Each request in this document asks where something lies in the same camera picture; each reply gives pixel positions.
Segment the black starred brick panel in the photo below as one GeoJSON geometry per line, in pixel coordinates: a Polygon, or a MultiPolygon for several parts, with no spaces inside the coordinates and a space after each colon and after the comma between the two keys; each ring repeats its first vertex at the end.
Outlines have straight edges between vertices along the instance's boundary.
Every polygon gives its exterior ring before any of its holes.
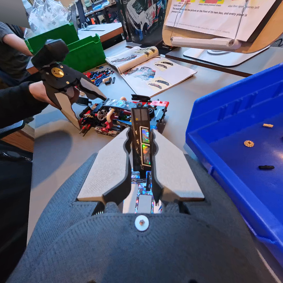
{"type": "Polygon", "coordinates": [[[139,171],[140,178],[146,178],[151,171],[152,154],[150,141],[149,109],[141,102],[131,109],[133,170],[139,171]]]}

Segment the open instruction booklet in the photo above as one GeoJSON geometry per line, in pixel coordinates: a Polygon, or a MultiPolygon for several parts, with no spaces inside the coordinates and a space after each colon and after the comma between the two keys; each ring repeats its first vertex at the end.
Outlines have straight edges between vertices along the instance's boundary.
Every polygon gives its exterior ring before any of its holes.
{"type": "Polygon", "coordinates": [[[162,57],[155,46],[128,48],[105,60],[117,69],[135,94],[151,98],[197,73],[162,57]]]}

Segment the toy car set box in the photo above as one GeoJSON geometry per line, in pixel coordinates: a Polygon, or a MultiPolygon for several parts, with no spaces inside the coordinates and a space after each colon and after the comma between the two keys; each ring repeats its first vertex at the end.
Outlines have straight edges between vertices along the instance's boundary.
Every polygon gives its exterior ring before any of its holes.
{"type": "Polygon", "coordinates": [[[116,1],[124,37],[130,46],[155,46],[161,53],[171,51],[162,39],[167,0],[116,1]]]}

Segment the wooden document stand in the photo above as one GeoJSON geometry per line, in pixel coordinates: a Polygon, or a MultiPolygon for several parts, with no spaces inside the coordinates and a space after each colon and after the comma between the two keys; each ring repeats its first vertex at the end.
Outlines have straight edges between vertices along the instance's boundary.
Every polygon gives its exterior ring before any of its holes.
{"type": "MultiPolygon", "coordinates": [[[[172,1],[169,1],[165,22],[171,5],[172,1]]],[[[283,4],[281,1],[281,3],[277,4],[267,13],[247,42],[235,38],[224,38],[211,34],[173,28],[166,26],[165,23],[162,30],[162,39],[167,45],[174,47],[233,51],[244,54],[254,53],[274,43],[282,34],[282,12],[283,4]]]]}

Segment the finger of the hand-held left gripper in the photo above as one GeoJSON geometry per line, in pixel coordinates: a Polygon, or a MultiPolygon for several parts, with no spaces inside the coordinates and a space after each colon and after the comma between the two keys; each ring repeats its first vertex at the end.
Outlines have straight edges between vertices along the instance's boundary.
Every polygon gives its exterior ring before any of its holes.
{"type": "Polygon", "coordinates": [[[106,101],[108,98],[99,90],[99,88],[86,76],[77,78],[77,88],[86,94],[87,98],[94,100],[100,98],[106,101]]]}
{"type": "Polygon", "coordinates": [[[47,90],[48,98],[57,106],[62,114],[71,122],[78,130],[80,130],[80,124],[76,117],[75,112],[72,109],[73,98],[76,98],[76,92],[73,89],[68,89],[66,92],[56,92],[54,89],[47,90]]]}

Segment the clear plastic bag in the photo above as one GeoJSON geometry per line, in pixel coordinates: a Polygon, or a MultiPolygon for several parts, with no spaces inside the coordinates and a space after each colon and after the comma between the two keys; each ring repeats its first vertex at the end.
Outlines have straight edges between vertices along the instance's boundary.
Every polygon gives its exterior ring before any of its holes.
{"type": "Polygon", "coordinates": [[[71,12],[61,1],[35,0],[29,15],[31,36],[43,34],[68,24],[71,12]]]}

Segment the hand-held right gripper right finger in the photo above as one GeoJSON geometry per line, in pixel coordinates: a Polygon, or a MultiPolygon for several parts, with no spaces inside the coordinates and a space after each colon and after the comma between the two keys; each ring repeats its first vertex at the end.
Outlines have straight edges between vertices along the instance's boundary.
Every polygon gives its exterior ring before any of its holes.
{"type": "Polygon", "coordinates": [[[155,202],[203,201],[205,196],[182,150],[155,129],[151,131],[151,142],[155,202]]]}

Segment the person's left hand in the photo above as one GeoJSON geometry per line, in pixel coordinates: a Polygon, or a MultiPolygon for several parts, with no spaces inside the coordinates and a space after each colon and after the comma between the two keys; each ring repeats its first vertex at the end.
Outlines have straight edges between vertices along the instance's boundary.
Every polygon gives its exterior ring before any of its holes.
{"type": "Polygon", "coordinates": [[[29,84],[29,91],[31,95],[38,101],[48,103],[51,106],[59,109],[47,96],[43,81],[34,82],[29,84]]]}

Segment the holographic sticker sheet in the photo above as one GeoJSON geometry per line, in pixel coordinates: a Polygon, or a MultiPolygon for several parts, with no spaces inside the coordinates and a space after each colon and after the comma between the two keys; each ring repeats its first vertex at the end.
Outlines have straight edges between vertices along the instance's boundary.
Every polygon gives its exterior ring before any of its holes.
{"type": "Polygon", "coordinates": [[[142,179],[139,172],[132,170],[131,190],[123,201],[122,212],[124,214],[161,214],[162,203],[155,202],[151,189],[151,172],[146,172],[146,178],[142,179]]]}

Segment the toy brick car model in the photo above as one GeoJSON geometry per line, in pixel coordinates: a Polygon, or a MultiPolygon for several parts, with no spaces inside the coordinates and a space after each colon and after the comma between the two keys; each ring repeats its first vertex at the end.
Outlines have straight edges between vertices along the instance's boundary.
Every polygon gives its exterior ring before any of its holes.
{"type": "MultiPolygon", "coordinates": [[[[131,109],[136,107],[136,101],[127,101],[125,97],[107,99],[100,103],[87,106],[80,113],[80,133],[85,135],[91,128],[98,134],[115,137],[126,127],[131,127],[131,109]]],[[[149,109],[150,129],[158,130],[165,118],[169,106],[168,101],[152,101],[142,103],[149,109]]]]}

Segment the blue plastic bin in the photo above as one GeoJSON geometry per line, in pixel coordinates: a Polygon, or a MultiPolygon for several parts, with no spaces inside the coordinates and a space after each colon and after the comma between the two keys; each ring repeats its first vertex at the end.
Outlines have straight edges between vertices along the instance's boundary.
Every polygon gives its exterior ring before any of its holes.
{"type": "Polygon", "coordinates": [[[186,144],[237,206],[257,239],[283,262],[283,65],[194,102],[186,144]],[[264,123],[274,125],[265,128],[264,123]],[[243,142],[251,140],[253,147],[243,142]],[[273,165],[260,170],[259,165],[273,165]]]}

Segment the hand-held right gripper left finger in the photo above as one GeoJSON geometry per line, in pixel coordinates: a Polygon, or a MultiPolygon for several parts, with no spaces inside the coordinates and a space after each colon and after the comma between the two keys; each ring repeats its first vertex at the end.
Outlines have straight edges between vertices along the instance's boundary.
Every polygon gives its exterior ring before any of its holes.
{"type": "Polygon", "coordinates": [[[132,129],[126,128],[96,155],[77,196],[79,201],[122,203],[131,191],[132,129]]]}

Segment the printed instruction paper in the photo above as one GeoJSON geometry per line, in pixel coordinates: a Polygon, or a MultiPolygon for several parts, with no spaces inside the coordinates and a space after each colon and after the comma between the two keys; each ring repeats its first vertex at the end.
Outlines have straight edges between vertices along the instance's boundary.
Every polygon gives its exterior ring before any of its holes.
{"type": "Polygon", "coordinates": [[[247,42],[267,13],[281,1],[172,1],[165,25],[247,42]]]}

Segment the pile of loose toy bricks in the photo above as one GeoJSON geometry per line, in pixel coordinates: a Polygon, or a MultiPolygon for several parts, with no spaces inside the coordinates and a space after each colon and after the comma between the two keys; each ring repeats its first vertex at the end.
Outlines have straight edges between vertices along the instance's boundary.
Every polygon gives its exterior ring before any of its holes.
{"type": "Polygon", "coordinates": [[[112,78],[114,73],[114,70],[111,68],[105,69],[103,66],[99,66],[95,71],[86,72],[84,75],[86,75],[96,87],[99,87],[102,83],[109,85],[114,82],[115,79],[112,78]]]}

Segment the wood-edged white desk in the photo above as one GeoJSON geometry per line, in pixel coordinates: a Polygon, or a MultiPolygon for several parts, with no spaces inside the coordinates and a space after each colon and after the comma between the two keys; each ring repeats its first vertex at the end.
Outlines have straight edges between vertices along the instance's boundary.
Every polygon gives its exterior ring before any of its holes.
{"type": "Polygon", "coordinates": [[[96,24],[78,29],[78,37],[80,40],[88,36],[94,37],[97,34],[100,37],[101,43],[119,36],[122,33],[123,28],[121,23],[96,24]]]}

